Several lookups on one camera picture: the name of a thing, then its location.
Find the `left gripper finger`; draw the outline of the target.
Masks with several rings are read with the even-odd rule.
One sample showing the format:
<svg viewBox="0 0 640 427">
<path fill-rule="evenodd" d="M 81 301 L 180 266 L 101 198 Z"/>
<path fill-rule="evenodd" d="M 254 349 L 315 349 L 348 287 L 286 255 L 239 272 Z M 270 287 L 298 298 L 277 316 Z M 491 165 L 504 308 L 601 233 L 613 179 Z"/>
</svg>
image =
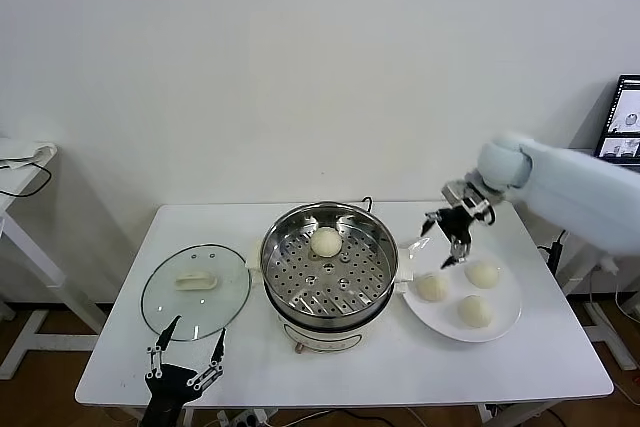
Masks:
<svg viewBox="0 0 640 427">
<path fill-rule="evenodd" d="M 192 377 L 187 385 L 193 390 L 206 390 L 223 375 L 222 360 L 225 351 L 226 329 L 223 328 L 204 371 Z"/>
<path fill-rule="evenodd" d="M 179 320 L 180 316 L 177 315 L 160 333 L 155 344 L 147 348 L 147 353 L 149 354 L 149 371 L 146 373 L 147 380 L 160 379 L 162 377 L 163 354 L 172 339 Z"/>
</svg>

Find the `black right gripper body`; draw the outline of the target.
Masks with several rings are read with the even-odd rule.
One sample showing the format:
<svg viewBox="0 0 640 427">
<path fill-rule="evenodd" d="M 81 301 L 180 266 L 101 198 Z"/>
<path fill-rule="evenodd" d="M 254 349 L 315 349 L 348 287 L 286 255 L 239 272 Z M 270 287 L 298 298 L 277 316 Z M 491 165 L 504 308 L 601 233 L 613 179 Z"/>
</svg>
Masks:
<svg viewBox="0 0 640 427">
<path fill-rule="evenodd" d="M 444 235 L 451 243 L 470 245 L 472 240 L 469 228 L 473 222 L 474 217 L 462 205 L 445 209 Z"/>
</svg>

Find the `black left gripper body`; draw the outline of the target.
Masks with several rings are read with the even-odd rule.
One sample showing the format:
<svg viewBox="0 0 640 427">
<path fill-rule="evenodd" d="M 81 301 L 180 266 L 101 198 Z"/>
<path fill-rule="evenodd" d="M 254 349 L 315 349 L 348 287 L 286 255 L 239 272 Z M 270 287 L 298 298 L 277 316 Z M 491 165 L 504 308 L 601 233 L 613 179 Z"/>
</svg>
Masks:
<svg viewBox="0 0 640 427">
<path fill-rule="evenodd" d="M 161 365 L 162 375 L 152 375 L 146 380 L 151 393 L 142 427 L 174 427 L 185 404 L 199 398 L 199 391 L 187 382 L 197 376 L 197 372 L 171 364 Z"/>
</svg>

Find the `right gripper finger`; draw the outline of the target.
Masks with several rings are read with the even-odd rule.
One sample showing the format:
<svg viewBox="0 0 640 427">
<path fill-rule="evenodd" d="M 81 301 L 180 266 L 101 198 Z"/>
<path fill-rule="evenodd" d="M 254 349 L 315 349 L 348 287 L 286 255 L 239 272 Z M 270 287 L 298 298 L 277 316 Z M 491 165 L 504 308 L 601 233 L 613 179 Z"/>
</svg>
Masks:
<svg viewBox="0 0 640 427">
<path fill-rule="evenodd" d="M 449 236 L 449 217 L 449 209 L 439 209 L 437 211 L 426 213 L 425 221 L 422 225 L 422 235 L 426 236 L 427 233 L 437 225 L 445 236 Z"/>
<path fill-rule="evenodd" d="M 449 256 L 441 265 L 441 269 L 465 262 L 471 250 L 471 237 L 469 235 L 458 238 L 452 235 L 450 238 Z"/>
</svg>

